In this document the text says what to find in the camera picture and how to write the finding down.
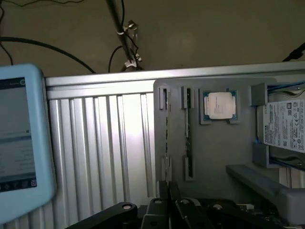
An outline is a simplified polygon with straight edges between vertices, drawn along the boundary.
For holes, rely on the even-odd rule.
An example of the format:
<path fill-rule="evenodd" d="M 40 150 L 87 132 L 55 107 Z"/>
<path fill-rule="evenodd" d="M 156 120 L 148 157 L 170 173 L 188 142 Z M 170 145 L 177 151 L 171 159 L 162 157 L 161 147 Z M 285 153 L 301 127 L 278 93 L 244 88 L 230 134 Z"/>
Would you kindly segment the grey parts rack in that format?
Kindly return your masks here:
<path fill-rule="evenodd" d="M 305 226 L 305 183 L 293 184 L 301 170 L 267 166 L 256 142 L 256 109 L 268 102 L 267 86 L 293 83 L 275 77 L 181 78 L 153 86 L 156 177 L 165 180 L 166 88 L 171 93 L 169 156 L 171 181 L 184 197 L 219 198 L 237 205 L 255 204 L 282 225 Z M 185 179 L 186 89 L 191 89 L 193 178 Z M 204 120 L 203 92 L 237 91 L 237 120 Z"/>

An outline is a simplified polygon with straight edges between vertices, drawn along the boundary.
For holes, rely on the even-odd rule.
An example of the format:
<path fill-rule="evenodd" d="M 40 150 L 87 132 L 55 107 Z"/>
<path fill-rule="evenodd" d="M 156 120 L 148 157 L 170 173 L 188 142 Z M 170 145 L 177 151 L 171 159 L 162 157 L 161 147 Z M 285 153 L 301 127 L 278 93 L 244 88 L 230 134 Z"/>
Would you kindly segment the silver CPU chip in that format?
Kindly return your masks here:
<path fill-rule="evenodd" d="M 237 91 L 203 92 L 204 120 L 237 120 Z"/>

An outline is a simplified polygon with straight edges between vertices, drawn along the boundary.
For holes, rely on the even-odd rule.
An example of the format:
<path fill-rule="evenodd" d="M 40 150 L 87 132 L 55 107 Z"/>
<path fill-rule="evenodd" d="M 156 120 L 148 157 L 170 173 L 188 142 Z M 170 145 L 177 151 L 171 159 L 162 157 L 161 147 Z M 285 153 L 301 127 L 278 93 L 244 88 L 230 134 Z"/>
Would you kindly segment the silver hard disk white label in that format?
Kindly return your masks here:
<path fill-rule="evenodd" d="M 305 171 L 305 86 L 268 91 L 268 102 L 256 109 L 257 140 L 267 166 Z"/>

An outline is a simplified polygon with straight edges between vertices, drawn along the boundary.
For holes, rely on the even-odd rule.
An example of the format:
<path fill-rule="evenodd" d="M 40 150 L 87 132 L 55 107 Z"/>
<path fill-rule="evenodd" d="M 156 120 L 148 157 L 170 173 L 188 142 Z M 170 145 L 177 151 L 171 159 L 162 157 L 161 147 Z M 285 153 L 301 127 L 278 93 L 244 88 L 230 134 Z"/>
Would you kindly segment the light blue teach pendant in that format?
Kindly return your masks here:
<path fill-rule="evenodd" d="M 42 72 L 32 64 L 0 67 L 0 221 L 46 204 L 55 191 Z"/>

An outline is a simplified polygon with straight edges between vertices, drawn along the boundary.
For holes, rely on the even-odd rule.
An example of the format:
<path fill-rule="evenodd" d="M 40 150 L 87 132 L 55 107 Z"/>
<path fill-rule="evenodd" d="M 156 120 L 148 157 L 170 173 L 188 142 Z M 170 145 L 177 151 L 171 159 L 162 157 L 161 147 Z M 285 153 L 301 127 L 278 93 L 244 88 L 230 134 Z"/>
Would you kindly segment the black stand leg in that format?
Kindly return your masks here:
<path fill-rule="evenodd" d="M 298 60 L 304 55 L 304 52 L 305 52 L 305 42 L 302 43 L 298 48 L 294 49 L 286 58 L 284 58 L 283 62 Z"/>

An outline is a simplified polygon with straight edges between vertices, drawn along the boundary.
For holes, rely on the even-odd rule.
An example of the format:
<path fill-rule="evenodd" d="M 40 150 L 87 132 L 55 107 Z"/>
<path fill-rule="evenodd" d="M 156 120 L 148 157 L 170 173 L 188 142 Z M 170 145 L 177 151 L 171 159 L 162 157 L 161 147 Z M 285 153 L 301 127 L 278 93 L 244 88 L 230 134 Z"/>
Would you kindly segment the metal pole with clamps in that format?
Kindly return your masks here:
<path fill-rule="evenodd" d="M 109 10 L 109 13 L 112 17 L 116 34 L 121 42 L 121 44 L 116 47 L 108 62 L 108 72 L 111 72 L 112 61 L 116 52 L 120 49 L 124 51 L 124 54 L 127 58 L 127 61 L 123 64 L 121 72 L 125 72 L 128 69 L 132 71 L 143 71 L 144 69 L 140 66 L 142 61 L 141 56 L 139 55 L 139 46 L 138 46 L 138 24 L 133 20 L 125 22 L 125 4 L 124 0 L 121 0 L 122 14 L 119 15 L 115 0 L 106 0 L 106 4 Z"/>

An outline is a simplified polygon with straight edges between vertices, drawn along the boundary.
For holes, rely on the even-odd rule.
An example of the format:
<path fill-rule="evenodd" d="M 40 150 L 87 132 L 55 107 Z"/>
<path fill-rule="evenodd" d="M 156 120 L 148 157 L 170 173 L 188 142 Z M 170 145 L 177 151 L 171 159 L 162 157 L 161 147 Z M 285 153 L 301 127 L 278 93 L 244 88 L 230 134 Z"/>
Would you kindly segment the blue disk rail frame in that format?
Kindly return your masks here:
<path fill-rule="evenodd" d="M 300 82 L 295 82 L 295 83 L 273 84 L 273 85 L 270 84 L 267 86 L 267 91 L 272 92 L 272 91 L 284 89 L 284 88 L 299 88 L 302 85 L 305 85 L 305 81 L 300 81 Z"/>

